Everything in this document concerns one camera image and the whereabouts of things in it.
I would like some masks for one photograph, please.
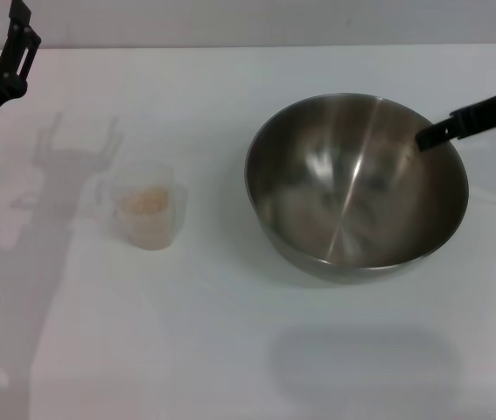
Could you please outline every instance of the white wall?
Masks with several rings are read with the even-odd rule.
[[[10,0],[0,0],[0,46]],[[27,0],[45,46],[496,42],[496,0]]]

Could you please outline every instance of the white tabletop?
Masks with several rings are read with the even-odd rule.
[[[496,45],[40,51],[0,111],[0,419],[496,418],[496,130],[456,144],[442,249],[327,283],[275,252],[242,172],[267,119],[332,92],[435,121],[496,94]],[[160,252],[110,223],[109,168],[140,157],[178,180]]]

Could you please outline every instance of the metal mixing bowl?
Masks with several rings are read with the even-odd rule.
[[[398,103],[332,94],[295,103],[255,136],[248,195],[296,265],[386,269],[440,248],[467,208],[465,169],[445,143],[419,152],[430,122]]]

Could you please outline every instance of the bowl rim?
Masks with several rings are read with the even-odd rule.
[[[279,115],[283,114],[284,112],[288,111],[291,108],[296,107],[297,105],[300,105],[301,103],[310,102],[310,101],[314,101],[314,100],[322,99],[322,98],[343,97],[343,96],[362,97],[362,98],[367,98],[367,99],[374,99],[374,100],[389,102],[389,103],[394,104],[394,105],[396,105],[402,109],[406,109],[406,110],[412,112],[413,114],[421,117],[427,124],[432,125],[432,122],[429,119],[422,116],[421,114],[414,111],[413,109],[406,107],[405,105],[401,105],[399,102],[391,101],[391,100],[386,99],[382,96],[376,96],[373,94],[355,94],[355,93],[350,93],[350,92],[336,93],[336,94],[318,94],[315,96],[311,96],[309,98],[302,99],[300,101],[296,101],[296,102],[290,104],[289,106],[279,110],[274,115],[272,115],[270,117],[270,119],[268,119],[263,124],[263,126],[261,126],[261,128],[259,130],[257,130],[257,133],[255,134],[253,140],[251,141],[251,143],[249,145],[248,153],[247,153],[246,159],[244,161],[244,183],[246,186],[246,190],[248,192],[249,202],[251,203],[251,206],[254,208],[255,215],[257,216],[257,220],[259,221],[260,225],[262,226],[263,231],[265,232],[265,235],[268,235],[268,233],[266,232],[266,230],[268,228],[267,223],[265,223],[259,215],[259,212],[257,210],[257,206],[255,205],[255,201],[254,201],[253,195],[249,189],[249,183],[248,183],[249,159],[252,157],[252,150],[254,149],[258,138],[260,137],[261,133],[271,124],[271,122],[275,121],[275,119]],[[421,261],[422,259],[426,258],[427,256],[430,256],[430,255],[434,254],[435,252],[437,252],[441,247],[443,247],[456,234],[456,232],[458,231],[462,222],[464,221],[464,217],[465,217],[465,214],[467,213],[467,208],[469,206],[470,187],[469,187],[469,179],[467,177],[467,172],[465,171],[464,162],[463,162],[462,158],[459,156],[458,151],[456,150],[456,148],[454,147],[454,145],[451,142],[446,142],[444,145],[449,148],[450,152],[454,155],[454,157],[457,159],[458,164],[461,166],[461,169],[462,169],[461,172],[464,176],[464,181],[465,181],[465,205],[464,205],[464,210],[459,217],[458,223],[456,223],[456,226],[452,229],[451,233],[443,241],[441,241],[436,247],[434,247],[430,251],[428,251],[428,252],[426,252],[426,253],[424,253],[424,254],[416,257],[416,258],[413,258],[412,260],[399,262],[396,264],[390,264],[390,265],[366,266],[366,265],[358,265],[358,264],[338,264],[338,263],[329,262],[329,261],[323,260],[321,258],[317,258],[313,255],[310,255],[307,252],[295,247],[290,242],[285,241],[280,235],[276,234],[275,232],[273,232],[273,234],[276,235],[278,237],[278,239],[280,239],[282,244],[284,244],[286,247],[288,247],[292,251],[295,251],[296,253],[303,255],[305,258],[309,258],[310,260],[312,260],[315,263],[326,265],[326,266],[328,266],[330,268],[334,268],[334,269],[353,270],[353,271],[362,271],[362,272],[383,271],[383,270],[392,270],[395,268],[406,266],[406,265],[411,264],[411,263]]]

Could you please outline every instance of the white table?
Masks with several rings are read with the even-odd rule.
[[[0,420],[496,418],[496,130],[457,144],[455,236],[376,283],[290,266],[242,177],[292,102],[435,121],[496,94],[496,45],[40,51],[30,82],[0,111]],[[109,223],[109,168],[141,156],[186,199],[161,252]]]

